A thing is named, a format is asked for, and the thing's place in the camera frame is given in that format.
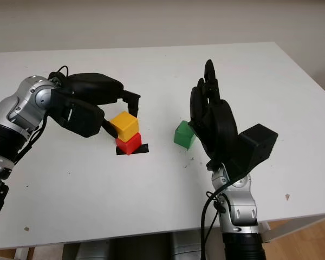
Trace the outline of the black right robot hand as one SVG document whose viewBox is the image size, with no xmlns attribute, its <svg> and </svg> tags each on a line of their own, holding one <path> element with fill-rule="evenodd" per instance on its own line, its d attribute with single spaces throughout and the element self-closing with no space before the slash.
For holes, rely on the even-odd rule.
<svg viewBox="0 0 325 260">
<path fill-rule="evenodd" d="M 218 170 L 231 158 L 238 131 L 230 105 L 220 98 L 211 59 L 205 63 L 204 77 L 192 88 L 188 124 L 210 158 L 207 169 Z"/>
</svg>

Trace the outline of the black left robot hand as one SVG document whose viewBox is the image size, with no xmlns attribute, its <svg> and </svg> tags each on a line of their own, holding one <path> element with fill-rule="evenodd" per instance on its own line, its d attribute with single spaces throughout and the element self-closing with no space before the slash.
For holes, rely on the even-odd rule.
<svg viewBox="0 0 325 260">
<path fill-rule="evenodd" d="M 79 73 L 65 76 L 52 72 L 48 79 L 56 84 L 51 90 L 48 116 L 61 127 L 88 138 L 98 134 L 100 128 L 118 137 L 118 132 L 105 119 L 100 105 L 116 103 L 118 99 L 128 104 L 128 112 L 136 117 L 140 95 L 124 89 L 123 84 L 99 73 Z"/>
</svg>

